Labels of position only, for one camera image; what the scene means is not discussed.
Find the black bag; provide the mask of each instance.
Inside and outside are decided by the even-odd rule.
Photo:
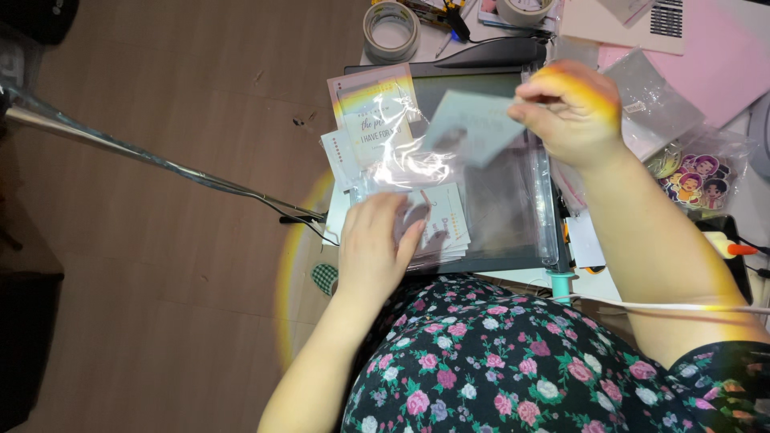
[[[0,0],[0,21],[29,38],[58,45],[75,20],[79,0]]]

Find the floral dress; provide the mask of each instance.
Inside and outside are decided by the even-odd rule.
[[[386,303],[341,431],[768,431],[769,361],[730,341],[666,370],[564,304],[435,277]]]

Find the teal handle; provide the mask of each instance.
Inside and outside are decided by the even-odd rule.
[[[558,272],[554,272],[552,270],[546,270],[545,273],[551,277],[551,289],[554,292],[554,297],[567,296],[570,294],[570,278],[574,277],[575,274],[572,272],[559,274]],[[570,298],[563,297],[561,299],[557,299],[556,301],[561,302],[562,304],[569,304]]]

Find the pen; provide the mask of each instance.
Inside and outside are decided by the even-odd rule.
[[[462,19],[465,19],[475,4],[476,4],[476,0],[468,0],[468,3],[463,7],[463,11],[460,13],[460,17],[462,17]],[[441,42],[441,45],[438,47],[438,51],[436,52],[435,59],[438,59],[438,56],[441,55],[441,53],[444,52],[444,49],[447,47],[447,45],[449,45],[449,41],[452,40],[452,32],[453,30],[450,30],[449,33],[447,33],[447,35],[444,36],[444,41]]]

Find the hand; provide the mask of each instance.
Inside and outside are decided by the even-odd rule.
[[[379,310],[396,289],[425,230],[425,221],[417,221],[394,245],[396,211],[406,199],[404,194],[380,193],[348,210],[335,297],[376,305]]]
[[[628,151],[621,135],[618,87],[578,62],[560,60],[532,75],[516,88],[508,115],[542,138],[553,157],[578,171]]]

